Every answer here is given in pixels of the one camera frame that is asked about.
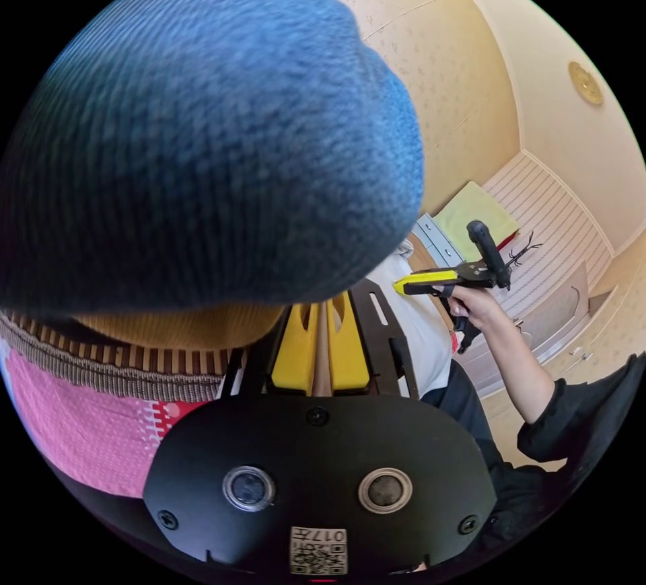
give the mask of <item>round light fixture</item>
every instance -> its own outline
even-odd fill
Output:
[[[604,96],[599,83],[594,80],[592,74],[574,61],[567,66],[567,69],[570,72],[574,87],[581,97],[595,106],[600,106],[604,102]]]

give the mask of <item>screw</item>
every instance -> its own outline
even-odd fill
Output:
[[[325,426],[330,419],[330,414],[327,410],[317,405],[308,410],[306,419],[310,426]]]
[[[177,518],[170,511],[166,511],[165,509],[157,514],[157,519],[163,527],[166,527],[170,531],[174,531],[179,526]]]
[[[466,536],[473,533],[479,527],[479,520],[477,516],[467,516],[459,525],[458,531]]]

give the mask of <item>yellow fabric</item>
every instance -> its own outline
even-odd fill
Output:
[[[433,218],[467,262],[475,262],[482,257],[466,230],[472,220],[480,220],[487,225],[496,246],[520,229],[518,222],[489,193],[475,182],[469,182]]]
[[[186,312],[80,315],[99,334],[144,348],[227,350],[250,345],[269,333],[282,307],[223,305]]]

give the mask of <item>blue knit hat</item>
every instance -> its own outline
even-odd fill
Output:
[[[321,301],[419,214],[401,81],[337,0],[116,0],[0,165],[0,305],[36,313]]]

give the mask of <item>yellow plastic part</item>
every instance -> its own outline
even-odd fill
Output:
[[[339,331],[334,322],[335,311],[341,321]],[[362,390],[368,386],[370,374],[348,292],[328,301],[327,312],[332,394],[337,391]]]
[[[312,394],[316,363],[318,305],[294,305],[287,320],[281,348],[271,373],[278,389]]]
[[[404,276],[397,282],[393,283],[393,287],[398,294],[406,296],[404,287],[407,284],[416,284],[418,282],[436,282],[441,284],[442,282],[449,282],[451,280],[457,280],[458,278],[458,274],[451,269],[438,269],[437,271],[424,271],[420,274]]]

